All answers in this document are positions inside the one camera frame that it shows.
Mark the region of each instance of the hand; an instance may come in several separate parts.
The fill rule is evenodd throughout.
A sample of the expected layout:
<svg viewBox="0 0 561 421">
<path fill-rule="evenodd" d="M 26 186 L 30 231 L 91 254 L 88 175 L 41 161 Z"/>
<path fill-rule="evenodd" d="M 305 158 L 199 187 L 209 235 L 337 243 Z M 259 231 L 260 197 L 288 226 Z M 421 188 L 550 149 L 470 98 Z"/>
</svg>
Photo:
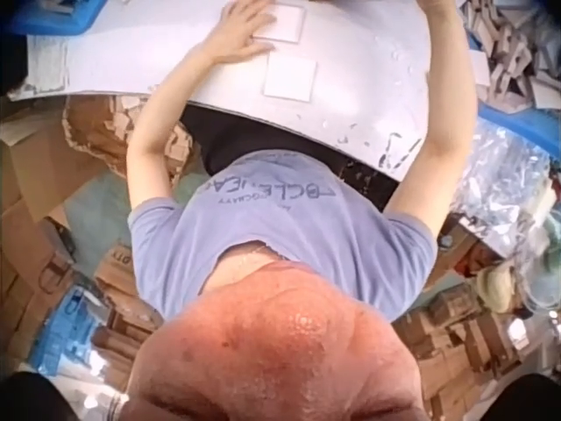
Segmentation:
<svg viewBox="0 0 561 421">
<path fill-rule="evenodd" d="M 226 4 L 220 22 L 202 43 L 202 50 L 214 64 L 246 61 L 273 50 L 273 44 L 252 39 L 258 29 L 274 22 L 274 16 L 264 13 L 272 3 L 272 0 L 235 0 Z"/>
<path fill-rule="evenodd" d="M 449 9 L 456 11 L 456 2 L 454 0 L 417 0 L 417 4 L 425 13 Z"/>
</svg>

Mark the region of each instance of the white foam board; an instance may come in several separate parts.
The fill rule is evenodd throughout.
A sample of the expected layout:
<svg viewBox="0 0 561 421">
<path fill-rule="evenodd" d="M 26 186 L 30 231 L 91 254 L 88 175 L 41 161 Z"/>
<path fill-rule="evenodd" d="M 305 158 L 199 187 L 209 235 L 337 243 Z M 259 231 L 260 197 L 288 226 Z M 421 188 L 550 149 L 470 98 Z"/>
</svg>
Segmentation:
<svg viewBox="0 0 561 421">
<path fill-rule="evenodd" d="M 285 42 L 300 42 L 306 11 L 302 7 L 287 4 L 274 4 L 267 9 L 274 15 L 276 22 L 260 29 L 253 35 L 258 39 L 271 39 Z"/>
<path fill-rule="evenodd" d="M 316 67 L 317 62 L 310 59 L 270 53 L 263 94 L 309 102 L 316 78 Z"/>
<path fill-rule="evenodd" d="M 491 86 L 491 71 L 489 70 L 489 60 L 482 51 L 470 50 L 472 58 L 473 74 L 477 85 Z"/>
</svg>

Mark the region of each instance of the clear plastic bag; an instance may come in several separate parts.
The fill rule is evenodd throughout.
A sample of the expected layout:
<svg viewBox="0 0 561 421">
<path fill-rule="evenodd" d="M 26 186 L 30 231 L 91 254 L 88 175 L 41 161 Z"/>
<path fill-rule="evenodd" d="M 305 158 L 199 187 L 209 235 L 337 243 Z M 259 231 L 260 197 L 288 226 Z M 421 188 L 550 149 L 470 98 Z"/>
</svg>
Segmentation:
<svg viewBox="0 0 561 421">
<path fill-rule="evenodd" d="M 539 194 L 550 156 L 526 139 L 480 118 L 472 154 L 451 206 L 491 248 L 509 257 L 532 226 L 524 205 Z"/>
</svg>

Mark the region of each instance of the floor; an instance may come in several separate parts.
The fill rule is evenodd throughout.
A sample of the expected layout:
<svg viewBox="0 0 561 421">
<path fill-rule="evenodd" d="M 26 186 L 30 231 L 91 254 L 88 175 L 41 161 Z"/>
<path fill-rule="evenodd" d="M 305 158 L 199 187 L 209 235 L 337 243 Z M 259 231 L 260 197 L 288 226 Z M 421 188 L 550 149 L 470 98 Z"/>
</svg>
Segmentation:
<svg viewBox="0 0 561 421">
<path fill-rule="evenodd" d="M 184 177 L 174 192 L 186 203 L 208 180 L 193 173 Z M 125 181 L 109 170 L 80 189 L 64 203 L 68 223 L 76 243 L 76 268 L 92 278 L 97 265 L 118 241 L 131 244 L 127 217 L 131 212 Z"/>
</svg>

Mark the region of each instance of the clutter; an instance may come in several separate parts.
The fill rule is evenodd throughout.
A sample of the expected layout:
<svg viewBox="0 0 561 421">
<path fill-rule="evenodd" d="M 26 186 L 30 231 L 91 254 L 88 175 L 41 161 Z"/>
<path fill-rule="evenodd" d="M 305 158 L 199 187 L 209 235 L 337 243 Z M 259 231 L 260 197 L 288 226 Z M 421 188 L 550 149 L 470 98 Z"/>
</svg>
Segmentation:
<svg viewBox="0 0 561 421">
<path fill-rule="evenodd" d="M 145 96 L 69 96 L 62 117 L 67 143 L 104 161 L 126 178 L 126 149 Z M 169 179 L 176 185 L 196 157 L 193 140 L 181 123 L 166 145 Z"/>
<path fill-rule="evenodd" d="M 492 69 L 490 87 L 486 92 L 479 88 L 479 99 L 507 114 L 534 106 L 545 110 L 561 108 L 561 89 L 557 85 L 561 74 L 561 32 L 545 11 L 528 3 L 513 6 L 502 0 L 470 0 L 463 6 L 466 26 L 481 44 Z M 547 74 L 554 83 L 544 86 L 537 82 L 540 73 Z"/>
</svg>

